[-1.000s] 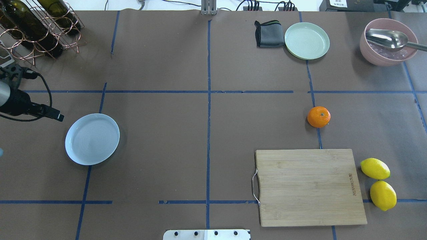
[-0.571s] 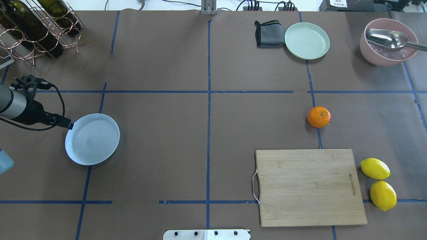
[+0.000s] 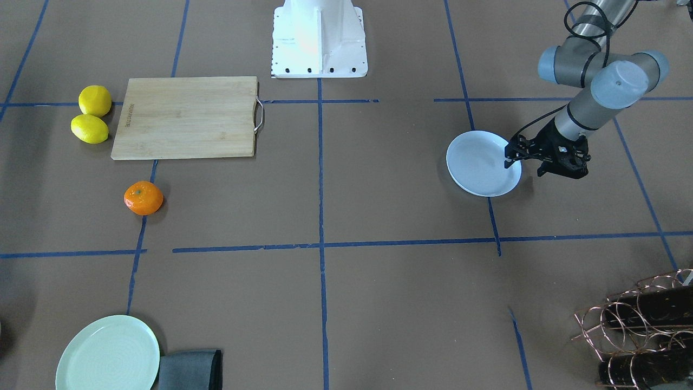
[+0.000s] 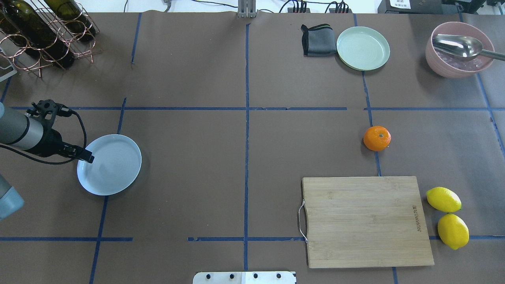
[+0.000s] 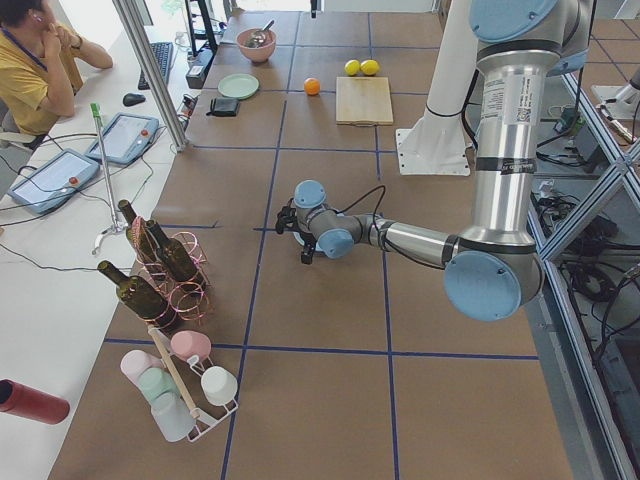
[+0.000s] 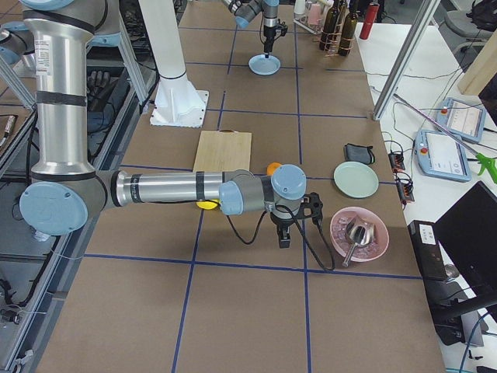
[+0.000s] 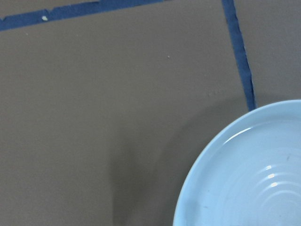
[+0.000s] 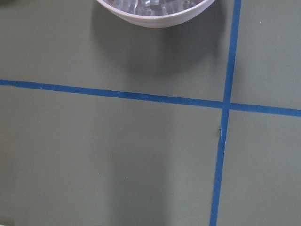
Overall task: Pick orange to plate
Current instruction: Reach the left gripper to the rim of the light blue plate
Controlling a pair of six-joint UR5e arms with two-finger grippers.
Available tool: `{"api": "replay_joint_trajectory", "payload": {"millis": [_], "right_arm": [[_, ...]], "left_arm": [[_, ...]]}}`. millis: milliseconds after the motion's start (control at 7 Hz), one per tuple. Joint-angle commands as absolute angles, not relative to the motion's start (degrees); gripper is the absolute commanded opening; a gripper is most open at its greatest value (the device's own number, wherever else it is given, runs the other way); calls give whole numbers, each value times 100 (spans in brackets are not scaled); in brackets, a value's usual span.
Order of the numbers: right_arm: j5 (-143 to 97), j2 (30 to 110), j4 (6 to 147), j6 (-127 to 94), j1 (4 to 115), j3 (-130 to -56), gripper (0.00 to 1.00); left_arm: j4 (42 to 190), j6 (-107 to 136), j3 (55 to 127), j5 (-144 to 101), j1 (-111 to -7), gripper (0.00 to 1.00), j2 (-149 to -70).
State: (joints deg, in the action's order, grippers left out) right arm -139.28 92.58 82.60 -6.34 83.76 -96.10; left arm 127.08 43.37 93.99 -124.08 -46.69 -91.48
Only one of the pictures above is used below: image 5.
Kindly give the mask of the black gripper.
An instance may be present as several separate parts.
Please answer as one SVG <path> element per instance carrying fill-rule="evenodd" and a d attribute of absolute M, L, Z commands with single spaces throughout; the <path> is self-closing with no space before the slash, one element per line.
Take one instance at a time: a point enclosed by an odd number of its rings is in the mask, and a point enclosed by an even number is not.
<path fill-rule="evenodd" d="M 302 230 L 297 218 L 297 210 L 293 205 L 293 199 L 290 198 L 288 202 L 281 208 L 277 214 L 275 223 L 276 233 L 282 235 L 286 231 L 299 232 L 304 240 L 304 246 L 300 254 L 300 260 L 303 264 L 312 264 L 315 254 L 316 239 L 315 237 L 306 231 Z"/>

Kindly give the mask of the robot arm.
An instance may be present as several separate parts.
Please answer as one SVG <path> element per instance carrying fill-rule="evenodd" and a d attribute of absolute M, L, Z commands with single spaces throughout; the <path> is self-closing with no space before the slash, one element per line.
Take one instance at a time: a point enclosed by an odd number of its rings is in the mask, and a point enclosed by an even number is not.
<path fill-rule="evenodd" d="M 526 229 L 544 83 L 585 63 L 592 8 L 589 1 L 472 3 L 470 27 L 484 85 L 472 221 L 462 232 L 446 234 L 377 213 L 342 215 L 314 180 L 297 185 L 278 213 L 276 231 L 298 234 L 303 263 L 316 252 L 335 259 L 366 243 L 442 270 L 450 302 L 468 317 L 513 315 L 544 281 Z"/>

